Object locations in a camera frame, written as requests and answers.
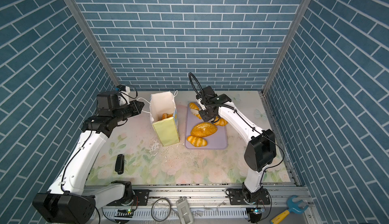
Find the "small round striped bun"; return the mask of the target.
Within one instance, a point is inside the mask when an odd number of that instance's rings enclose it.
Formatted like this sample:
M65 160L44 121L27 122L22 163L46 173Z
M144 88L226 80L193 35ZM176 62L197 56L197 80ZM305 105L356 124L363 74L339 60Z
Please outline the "small round striped bun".
M167 114L167 113L164 113L162 115L162 119L161 120L164 120L164 119L168 119L168 118L173 118L174 117L174 114Z

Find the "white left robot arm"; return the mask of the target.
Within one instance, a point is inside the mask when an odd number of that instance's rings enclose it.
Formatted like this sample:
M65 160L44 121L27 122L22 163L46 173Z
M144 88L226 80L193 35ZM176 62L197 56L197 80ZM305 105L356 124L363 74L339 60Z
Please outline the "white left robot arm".
M86 224L102 207L135 201L132 184L114 181L90 194L84 192L86 180L97 156L116 127L141 114L144 103L130 96L131 87L119 85L97 95L96 112L87 118L68 162L44 193L33 199L33 207L49 223Z

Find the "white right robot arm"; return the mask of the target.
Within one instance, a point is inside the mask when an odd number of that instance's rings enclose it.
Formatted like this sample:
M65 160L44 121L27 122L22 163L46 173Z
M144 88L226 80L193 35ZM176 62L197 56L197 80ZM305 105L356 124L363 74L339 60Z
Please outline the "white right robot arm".
M217 95L209 86L197 92L196 99L204 122L214 123L217 117L222 118L245 141L244 159L249 169L242 185L242 195L248 203L258 202L265 193L263 176L277 156L275 134L271 129L265 131L254 124L227 95Z

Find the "white paper gift bag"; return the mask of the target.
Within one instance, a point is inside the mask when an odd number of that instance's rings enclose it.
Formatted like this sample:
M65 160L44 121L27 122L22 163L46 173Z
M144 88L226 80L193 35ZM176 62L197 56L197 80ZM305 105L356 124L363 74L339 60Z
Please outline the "white paper gift bag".
M150 122L163 146L170 146L180 142L178 133L178 116L175 103L175 97L178 91L170 91L151 94L150 100L145 100L149 104L149 111L143 110L150 115ZM164 113L174 114L173 118L162 119Z

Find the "braided ring bread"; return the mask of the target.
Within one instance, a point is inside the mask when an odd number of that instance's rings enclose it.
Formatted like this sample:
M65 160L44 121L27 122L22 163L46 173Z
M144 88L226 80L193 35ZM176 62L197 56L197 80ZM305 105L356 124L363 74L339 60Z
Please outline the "braided ring bread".
M228 124L225 119L220 117L216 117L212 123L216 126L226 126Z

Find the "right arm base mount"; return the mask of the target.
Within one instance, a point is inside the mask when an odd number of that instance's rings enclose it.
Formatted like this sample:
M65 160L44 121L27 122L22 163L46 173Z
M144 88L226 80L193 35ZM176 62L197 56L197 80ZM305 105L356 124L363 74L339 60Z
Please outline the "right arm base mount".
M264 187L261 187L254 193L251 193L246 188L228 188L225 190L225 193L230 201L230 205L270 205L270 195Z

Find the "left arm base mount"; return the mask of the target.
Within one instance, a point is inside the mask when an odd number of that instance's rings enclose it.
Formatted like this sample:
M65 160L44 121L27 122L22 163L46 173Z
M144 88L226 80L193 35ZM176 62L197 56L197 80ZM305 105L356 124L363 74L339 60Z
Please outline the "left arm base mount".
M107 204L107 206L147 206L149 194L150 190L148 189L135 189L129 195L113 201Z

